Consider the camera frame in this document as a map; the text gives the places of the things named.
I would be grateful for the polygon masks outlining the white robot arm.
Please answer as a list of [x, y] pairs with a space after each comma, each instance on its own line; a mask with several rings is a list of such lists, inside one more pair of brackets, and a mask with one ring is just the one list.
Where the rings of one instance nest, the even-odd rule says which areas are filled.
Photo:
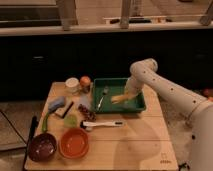
[[130, 66], [128, 93], [137, 94], [144, 84], [177, 107], [189, 120], [194, 119], [188, 165], [190, 171], [213, 171], [213, 102], [159, 76], [157, 62], [148, 58]]

